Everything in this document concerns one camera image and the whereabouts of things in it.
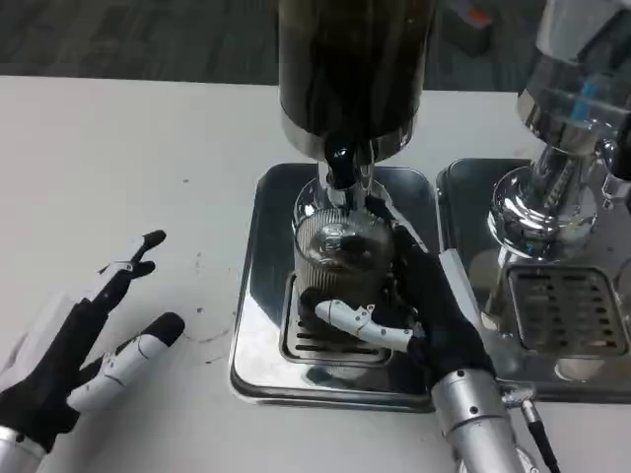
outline black glove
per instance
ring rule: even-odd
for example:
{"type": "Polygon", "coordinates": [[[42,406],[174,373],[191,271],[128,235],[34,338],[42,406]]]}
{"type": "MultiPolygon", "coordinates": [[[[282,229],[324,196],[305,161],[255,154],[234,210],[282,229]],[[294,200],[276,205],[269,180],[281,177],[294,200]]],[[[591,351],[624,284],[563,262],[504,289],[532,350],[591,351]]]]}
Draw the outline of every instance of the black glove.
{"type": "Polygon", "coordinates": [[[392,228],[398,291],[416,309],[425,331],[425,337],[414,340],[408,352],[425,367],[428,388],[457,370],[486,370],[495,375],[479,334],[460,311],[438,255],[426,251],[384,200],[369,196],[366,207],[392,228]]]}

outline metal drip tray grate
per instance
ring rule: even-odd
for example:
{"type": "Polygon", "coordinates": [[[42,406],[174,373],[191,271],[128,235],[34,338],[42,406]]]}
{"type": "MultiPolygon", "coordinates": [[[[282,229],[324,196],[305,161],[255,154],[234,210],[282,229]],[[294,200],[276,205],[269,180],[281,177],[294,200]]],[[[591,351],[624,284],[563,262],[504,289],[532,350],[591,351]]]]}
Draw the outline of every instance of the metal drip tray grate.
{"type": "Polygon", "coordinates": [[[599,270],[513,266],[508,287],[523,345],[564,357],[611,357],[627,351],[613,293],[599,270]]]}
{"type": "Polygon", "coordinates": [[[329,326],[315,315],[299,314],[298,295],[291,280],[291,300],[284,337],[281,340],[287,358],[296,362],[327,362],[340,365],[379,365],[390,357],[390,350],[376,347],[329,326]]]}

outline stainless steel tray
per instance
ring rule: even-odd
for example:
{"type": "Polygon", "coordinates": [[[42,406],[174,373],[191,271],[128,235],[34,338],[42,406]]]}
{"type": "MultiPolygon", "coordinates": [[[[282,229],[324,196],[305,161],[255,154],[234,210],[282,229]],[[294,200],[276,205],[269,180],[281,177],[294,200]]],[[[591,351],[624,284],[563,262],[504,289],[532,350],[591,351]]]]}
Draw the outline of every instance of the stainless steel tray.
{"type": "MultiPolygon", "coordinates": [[[[315,165],[288,164],[270,169],[258,184],[230,359],[231,384],[257,403],[428,411],[423,374],[406,355],[354,342],[336,345],[336,340],[323,341],[321,333],[316,335],[320,351],[288,346],[305,328],[292,326],[298,320],[292,210],[299,191],[314,177],[315,165]]],[[[438,251],[434,191],[425,177],[412,169],[377,167],[376,180],[427,246],[438,251]]]]}

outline coffee machine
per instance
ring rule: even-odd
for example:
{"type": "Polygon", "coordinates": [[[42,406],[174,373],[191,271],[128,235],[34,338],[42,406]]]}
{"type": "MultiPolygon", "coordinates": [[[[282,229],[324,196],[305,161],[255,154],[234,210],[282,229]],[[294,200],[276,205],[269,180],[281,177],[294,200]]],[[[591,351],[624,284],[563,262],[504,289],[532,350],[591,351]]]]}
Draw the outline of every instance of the coffee machine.
{"type": "Polygon", "coordinates": [[[438,179],[498,378],[540,399],[631,401],[629,7],[548,0],[517,107],[540,148],[438,179]]]}
{"type": "Polygon", "coordinates": [[[404,354],[299,315],[298,224],[321,209],[393,203],[439,250],[432,185],[375,163],[410,141],[432,25],[432,0],[279,0],[281,122],[312,165],[283,164],[258,183],[230,378],[258,403],[427,411],[404,354]]]}

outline gray carpet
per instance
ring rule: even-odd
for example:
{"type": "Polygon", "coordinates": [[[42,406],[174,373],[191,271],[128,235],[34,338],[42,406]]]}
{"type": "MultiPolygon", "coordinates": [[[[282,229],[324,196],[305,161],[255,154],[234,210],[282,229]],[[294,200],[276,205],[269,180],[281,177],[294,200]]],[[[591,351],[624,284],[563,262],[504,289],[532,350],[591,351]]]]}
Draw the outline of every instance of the gray carpet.
{"type": "MultiPolygon", "coordinates": [[[[426,88],[516,91],[545,0],[476,0],[491,48],[444,38],[439,8],[426,88]]],[[[276,84],[273,0],[0,0],[0,74],[276,84]]]]}

